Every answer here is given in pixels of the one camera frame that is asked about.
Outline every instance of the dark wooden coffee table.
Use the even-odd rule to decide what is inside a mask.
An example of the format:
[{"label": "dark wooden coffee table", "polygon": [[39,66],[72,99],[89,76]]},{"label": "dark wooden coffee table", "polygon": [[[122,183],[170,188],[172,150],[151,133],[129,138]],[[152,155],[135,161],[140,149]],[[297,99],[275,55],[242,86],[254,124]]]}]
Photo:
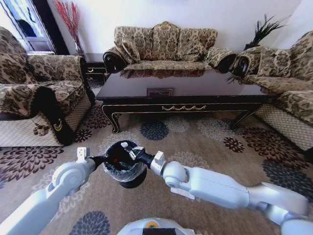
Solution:
[{"label": "dark wooden coffee table", "polygon": [[277,95],[256,85],[229,83],[230,75],[213,70],[123,70],[110,75],[96,99],[103,101],[102,111],[113,133],[119,132],[114,114],[121,113],[241,111],[230,123],[234,129]]}]

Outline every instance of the carpet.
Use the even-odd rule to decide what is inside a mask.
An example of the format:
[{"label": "carpet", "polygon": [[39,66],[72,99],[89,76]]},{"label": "carpet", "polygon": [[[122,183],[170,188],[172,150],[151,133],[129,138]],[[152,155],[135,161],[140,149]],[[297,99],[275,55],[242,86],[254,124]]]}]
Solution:
[{"label": "carpet", "polygon": [[[0,149],[0,222],[31,193],[51,182],[55,169],[76,160],[76,149],[89,146],[92,155],[128,139],[146,151],[165,153],[168,161],[228,174],[250,186],[261,181],[290,188],[313,201],[313,167],[274,131],[253,117],[232,131],[234,113],[184,115],[119,115],[121,132],[101,113],[100,103],[67,147],[4,147]],[[137,188],[121,187],[99,167],[80,191],[64,198],[43,235],[114,235],[127,223],[145,217],[169,218],[203,235],[279,234],[278,226],[260,212],[229,210],[199,198],[173,194],[163,179],[148,170]]]}]

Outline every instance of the sofa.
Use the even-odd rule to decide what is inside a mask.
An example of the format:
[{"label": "sofa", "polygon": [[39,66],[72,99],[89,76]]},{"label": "sofa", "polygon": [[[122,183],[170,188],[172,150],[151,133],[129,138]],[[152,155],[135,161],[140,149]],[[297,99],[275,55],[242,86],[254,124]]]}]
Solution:
[{"label": "sofa", "polygon": [[258,46],[243,51],[232,73],[242,83],[279,94],[272,105],[264,105],[256,115],[312,157],[313,31],[288,50]]},{"label": "sofa", "polygon": [[27,55],[0,27],[0,146],[69,145],[94,103],[80,56]]},{"label": "sofa", "polygon": [[169,22],[154,27],[119,26],[115,46],[103,60],[107,73],[124,70],[219,70],[228,72],[236,54],[213,47],[217,31],[179,28]]}]

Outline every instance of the table leg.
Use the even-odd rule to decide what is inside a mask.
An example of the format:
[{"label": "table leg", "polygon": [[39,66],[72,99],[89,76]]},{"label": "table leg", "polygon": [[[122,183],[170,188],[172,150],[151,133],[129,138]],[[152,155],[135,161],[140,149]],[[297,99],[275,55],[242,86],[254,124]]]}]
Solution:
[{"label": "table leg", "polygon": [[105,108],[105,106],[102,106],[102,112],[104,116],[110,121],[112,125],[112,132],[114,134],[119,132],[119,123],[118,119],[115,117],[114,113],[109,111],[108,109]]},{"label": "table leg", "polygon": [[262,105],[256,107],[255,109],[252,110],[247,110],[247,111],[243,111],[241,112],[237,117],[235,117],[235,119],[233,119],[229,125],[230,129],[233,130],[236,128],[236,126],[242,122],[243,120],[245,120],[246,118],[248,118],[249,116],[251,116],[252,114],[254,114],[256,111],[259,110],[259,108],[261,108]]}]

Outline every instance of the potted plant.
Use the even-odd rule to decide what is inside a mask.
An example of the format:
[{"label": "potted plant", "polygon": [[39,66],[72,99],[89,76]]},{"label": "potted plant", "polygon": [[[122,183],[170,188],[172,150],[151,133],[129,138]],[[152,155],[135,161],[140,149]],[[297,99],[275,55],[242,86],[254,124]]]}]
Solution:
[{"label": "potted plant", "polygon": [[268,16],[264,14],[264,23],[261,21],[257,21],[255,25],[255,36],[254,39],[249,43],[246,44],[245,50],[259,46],[259,42],[264,39],[266,36],[268,36],[273,30],[279,29],[281,27],[284,27],[284,25],[281,25],[281,23],[286,20],[288,17],[283,18],[281,20],[275,21],[273,23],[270,23],[269,21],[273,19],[274,16],[270,17],[268,19]]}]

